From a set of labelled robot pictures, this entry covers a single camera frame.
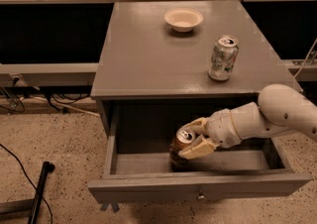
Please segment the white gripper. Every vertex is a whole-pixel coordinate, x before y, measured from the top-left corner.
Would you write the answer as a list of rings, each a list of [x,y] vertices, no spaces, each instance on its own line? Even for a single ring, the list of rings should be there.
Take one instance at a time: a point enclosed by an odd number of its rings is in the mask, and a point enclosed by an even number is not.
[[[185,130],[192,131],[198,136],[194,142],[178,152],[186,160],[192,160],[212,154],[216,148],[228,149],[241,144],[231,111],[223,109],[213,113],[208,119],[205,117],[198,118],[183,126]]]

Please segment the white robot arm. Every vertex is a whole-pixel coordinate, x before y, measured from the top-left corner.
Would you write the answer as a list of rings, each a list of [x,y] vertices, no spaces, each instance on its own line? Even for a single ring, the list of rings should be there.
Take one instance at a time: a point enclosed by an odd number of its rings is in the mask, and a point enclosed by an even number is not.
[[[182,126],[174,146],[181,159],[192,160],[246,139],[294,131],[317,141],[317,106],[289,86],[272,84],[260,92],[257,102],[223,109]]]

